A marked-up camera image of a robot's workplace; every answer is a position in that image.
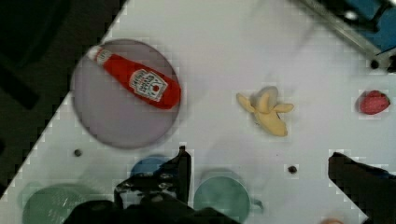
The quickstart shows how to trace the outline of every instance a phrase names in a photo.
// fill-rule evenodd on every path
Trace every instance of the red ketchup bottle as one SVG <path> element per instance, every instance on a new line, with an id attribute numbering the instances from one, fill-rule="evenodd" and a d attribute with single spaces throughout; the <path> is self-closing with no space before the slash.
<path id="1" fill-rule="evenodd" d="M 125 89 L 150 105 L 170 109 L 180 101 L 178 83 L 158 71 L 98 46 L 90 49 L 88 57 L 102 65 Z"/>

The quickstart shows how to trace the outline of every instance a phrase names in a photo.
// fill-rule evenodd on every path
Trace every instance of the table surface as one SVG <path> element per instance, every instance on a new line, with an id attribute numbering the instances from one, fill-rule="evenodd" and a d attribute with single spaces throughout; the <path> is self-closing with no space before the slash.
<path id="1" fill-rule="evenodd" d="M 203 172 L 230 168 L 264 205 L 247 223 L 362 223 L 366 215 L 327 176 L 334 151 L 396 171 L 394 106 L 371 117 L 356 110 L 366 90 L 395 102 L 394 76 L 367 68 L 362 55 L 288 0 L 132 0 L 104 41 L 117 38 L 151 45 L 176 68 L 183 99 L 175 128 L 151 147 L 105 146 L 81 127 L 69 93 L 1 199 L 3 224 L 21 223 L 28 185 L 79 183 L 112 200 L 136 162 L 175 156 L 179 145 L 193 156 L 190 200 Z M 266 86 L 295 104 L 281 115 L 287 137 L 263 131 L 236 102 L 238 92 Z"/>

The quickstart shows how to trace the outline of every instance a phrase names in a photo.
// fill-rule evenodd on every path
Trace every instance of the small black dot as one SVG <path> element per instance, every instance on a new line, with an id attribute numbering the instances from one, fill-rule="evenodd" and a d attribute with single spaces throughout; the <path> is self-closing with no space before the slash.
<path id="1" fill-rule="evenodd" d="M 82 155 L 82 151 L 80 149 L 76 149 L 74 151 L 74 154 L 75 154 L 76 157 L 80 157 Z"/>
<path id="2" fill-rule="evenodd" d="M 379 67 L 379 63 L 377 60 L 372 60 L 370 63 L 370 67 L 373 69 L 377 69 Z"/>
<path id="3" fill-rule="evenodd" d="M 297 168 L 295 166 L 289 167 L 288 170 L 289 170 L 289 173 L 291 173 L 292 175 L 297 173 Z"/>

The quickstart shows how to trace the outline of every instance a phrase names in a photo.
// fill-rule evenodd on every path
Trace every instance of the gray plate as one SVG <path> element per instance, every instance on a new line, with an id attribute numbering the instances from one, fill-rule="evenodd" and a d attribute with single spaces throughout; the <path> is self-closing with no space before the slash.
<path id="1" fill-rule="evenodd" d="M 144 43 L 120 39 L 106 42 L 103 47 L 177 81 L 172 65 Z M 76 67 L 71 86 L 81 124 L 93 137 L 113 147 L 146 147 L 164 136 L 177 118 L 179 105 L 170 110 L 148 105 L 87 56 Z"/>

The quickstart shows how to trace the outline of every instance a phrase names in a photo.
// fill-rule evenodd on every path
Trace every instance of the ketchup label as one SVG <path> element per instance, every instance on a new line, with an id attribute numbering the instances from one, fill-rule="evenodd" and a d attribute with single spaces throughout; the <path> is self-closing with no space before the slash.
<path id="1" fill-rule="evenodd" d="M 163 92 L 168 87 L 168 84 L 160 76 L 144 69 L 137 70 L 131 75 L 129 85 L 136 94 L 156 102 L 160 102 Z"/>

